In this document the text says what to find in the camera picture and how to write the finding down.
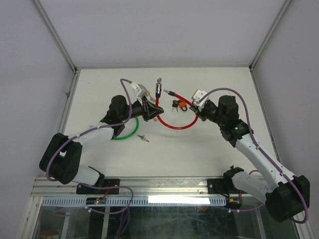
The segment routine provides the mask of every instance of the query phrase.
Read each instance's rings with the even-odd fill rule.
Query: white wall
[[[311,183],[319,221],[319,1],[293,1],[255,68],[281,161]],[[319,237],[319,228],[313,227]]]
[[[0,7],[0,237],[16,238],[71,71],[31,1]]]
[[[284,0],[41,0],[78,67],[248,66]]]
[[[154,97],[158,77],[162,77],[163,89],[175,91],[189,100],[197,89],[209,91],[230,87],[237,90],[247,103],[255,133],[274,154],[248,67],[81,70],[65,132],[77,133],[99,122],[112,97],[124,95],[120,78],[143,84]],[[131,87],[126,86],[135,101]],[[226,91],[216,92],[210,99],[217,104],[220,96],[229,94],[232,95]],[[173,99],[162,93],[159,105],[165,110],[163,120],[175,126],[188,125],[195,118],[194,112],[172,112]],[[246,120],[238,98],[237,102],[239,114]],[[141,141],[137,135],[121,141],[107,141],[85,153],[81,164],[92,166],[107,176],[137,177],[222,176],[232,165],[248,172],[255,169],[244,155],[223,139],[219,127],[208,120],[198,120],[186,130],[172,130],[159,121],[144,122],[142,118],[140,121],[138,134],[145,134],[149,142]],[[132,132],[135,125],[134,120],[129,121],[122,135]]]

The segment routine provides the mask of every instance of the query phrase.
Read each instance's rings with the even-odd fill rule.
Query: perforated metal strip
[[[226,199],[223,196],[208,196],[210,204],[204,206],[225,206]],[[130,197],[109,197],[106,204],[90,205],[94,206],[126,206]],[[43,206],[57,207],[81,207],[86,205],[86,197],[45,197],[42,201]],[[169,207],[169,206],[200,206],[199,204],[176,204],[176,203],[149,203],[148,197],[136,197],[131,203],[131,207]]]

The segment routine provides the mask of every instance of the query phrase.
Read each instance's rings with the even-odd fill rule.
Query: white work surface
[[[65,134],[87,129],[106,114],[111,98],[125,95],[119,79],[125,78],[143,84],[155,97],[155,84],[162,78],[163,89],[171,90],[190,100],[197,89],[210,91],[219,87],[237,90],[245,99],[255,134],[272,154],[271,140],[260,103],[248,68],[146,68],[81,70],[72,102]],[[136,100],[132,88],[126,83],[132,102]],[[218,104],[222,95],[217,92],[210,99]],[[175,126],[189,124],[194,119],[191,110],[172,112],[174,97],[162,92],[159,105],[165,112],[162,119]],[[240,118],[246,121],[240,99]],[[106,176],[221,176],[235,165],[246,171],[255,169],[249,160],[226,142],[219,127],[210,122],[197,123],[185,130],[172,130],[159,121],[144,122],[139,117],[137,134],[145,134],[150,142],[137,134],[129,139],[110,140],[98,145],[81,157],[81,164],[94,167]],[[133,119],[126,124],[121,136],[130,133],[136,125]]]

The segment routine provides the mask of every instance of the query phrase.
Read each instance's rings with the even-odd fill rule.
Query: red hose
[[[184,97],[182,97],[182,96],[180,96],[180,95],[178,95],[178,94],[175,94],[174,96],[175,96],[176,98],[178,98],[178,99],[180,99],[180,100],[186,102],[189,106],[191,106],[191,107],[193,106],[192,103],[191,103],[190,101],[188,101],[187,99],[185,99]],[[155,102],[155,105],[156,105],[156,106],[159,106],[159,101],[160,101],[160,99],[159,99],[159,98],[156,98],[156,102]],[[159,119],[159,121],[160,121],[163,125],[165,125],[165,126],[168,127],[168,128],[171,128],[171,129],[187,129],[187,128],[193,126],[193,125],[197,122],[198,116],[196,116],[195,119],[193,120],[193,122],[190,123],[189,125],[181,126],[181,127],[169,125],[168,123],[164,122],[160,116],[158,116],[158,119]]]

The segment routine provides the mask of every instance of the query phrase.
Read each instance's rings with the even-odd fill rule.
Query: red tube
[[[193,106],[192,103],[191,103],[190,101],[188,101],[187,99],[185,99],[184,97],[182,97],[182,96],[180,96],[180,95],[178,95],[178,94],[175,94],[174,96],[175,96],[176,98],[178,98],[178,99],[180,99],[180,100],[186,102],[189,106]],[[159,102],[160,102],[160,99],[159,99],[159,98],[156,98],[155,105],[156,105],[156,106],[159,106]],[[189,125],[181,126],[181,127],[169,125],[168,123],[164,122],[160,116],[158,116],[158,119],[159,119],[159,121],[160,121],[163,125],[165,125],[165,126],[168,127],[168,128],[171,128],[171,129],[187,129],[187,128],[193,126],[193,125],[197,122],[198,116],[196,116],[195,119],[193,120],[193,122],[190,123]]]

